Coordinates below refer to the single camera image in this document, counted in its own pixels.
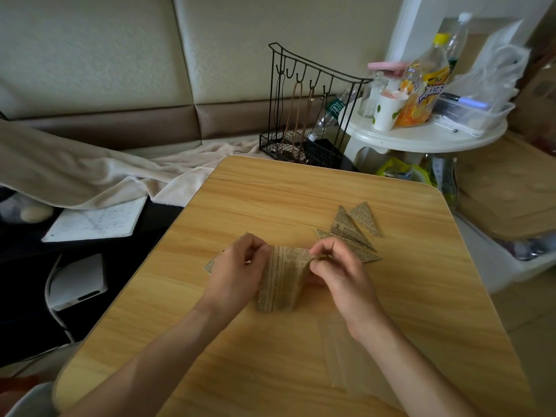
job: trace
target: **brown leather sofa panel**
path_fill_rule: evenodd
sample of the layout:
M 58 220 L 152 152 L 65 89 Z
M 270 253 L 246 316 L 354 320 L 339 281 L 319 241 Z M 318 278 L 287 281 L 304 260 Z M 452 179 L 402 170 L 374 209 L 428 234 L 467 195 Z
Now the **brown leather sofa panel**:
M 27 118 L 17 122 L 67 139 L 115 150 L 201 139 L 193 105 Z
M 301 99 L 299 108 L 298 130 L 301 132 L 305 112 L 307 111 L 307 97 Z M 290 114 L 290 125 L 295 125 L 297 118 L 298 100 L 294 100 L 293 109 Z M 311 127 L 319 116 L 319 111 L 325 108 L 322 97 L 315 97 L 311 103 L 308 125 Z M 220 104 L 201 104 L 195 105 L 199 127 L 201 128 L 201 138 L 203 140 L 217 139 L 219 137 L 239 136 L 243 134 L 256 134 L 268 130 L 268 112 L 272 113 L 270 126 L 275 127 L 275 122 L 285 125 L 290 111 L 290 99 L 280 102 L 280 117 L 274 117 L 274 101 L 272 106 L 267 100 L 226 102 Z

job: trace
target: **left hand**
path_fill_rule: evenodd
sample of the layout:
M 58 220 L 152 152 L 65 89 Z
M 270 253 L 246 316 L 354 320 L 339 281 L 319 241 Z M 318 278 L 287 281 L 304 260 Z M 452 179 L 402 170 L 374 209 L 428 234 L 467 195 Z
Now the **left hand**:
M 253 234 L 238 238 L 218 255 L 205 292 L 195 308 L 227 326 L 259 289 L 272 246 Z

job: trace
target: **yellow bottle cap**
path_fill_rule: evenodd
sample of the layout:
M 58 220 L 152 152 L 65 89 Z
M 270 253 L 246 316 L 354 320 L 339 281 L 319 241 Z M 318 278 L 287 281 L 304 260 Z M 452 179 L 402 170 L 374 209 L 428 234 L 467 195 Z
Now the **yellow bottle cap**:
M 450 39 L 450 35 L 447 33 L 437 33 L 434 37 L 433 44 L 444 45 Z

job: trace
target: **hand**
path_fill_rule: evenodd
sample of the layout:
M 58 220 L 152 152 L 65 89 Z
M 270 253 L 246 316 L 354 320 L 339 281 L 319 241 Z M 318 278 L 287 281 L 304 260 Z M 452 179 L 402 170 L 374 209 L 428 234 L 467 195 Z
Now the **hand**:
M 208 311 L 227 326 L 255 296 L 271 252 L 272 246 L 253 234 L 238 238 L 216 258 L 195 308 Z
M 361 342 L 365 329 L 386 316 L 363 263 L 337 237 L 318 241 L 310 253 L 332 255 L 333 259 L 313 259 L 309 266 L 326 282 L 351 336 Z

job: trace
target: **pink jar lid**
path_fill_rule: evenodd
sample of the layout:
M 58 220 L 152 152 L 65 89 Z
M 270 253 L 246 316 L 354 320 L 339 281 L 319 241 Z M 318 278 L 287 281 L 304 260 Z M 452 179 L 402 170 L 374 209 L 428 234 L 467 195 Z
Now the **pink jar lid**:
M 380 63 L 369 63 L 367 64 L 367 69 L 369 70 L 402 70 L 407 67 L 406 62 L 380 62 Z

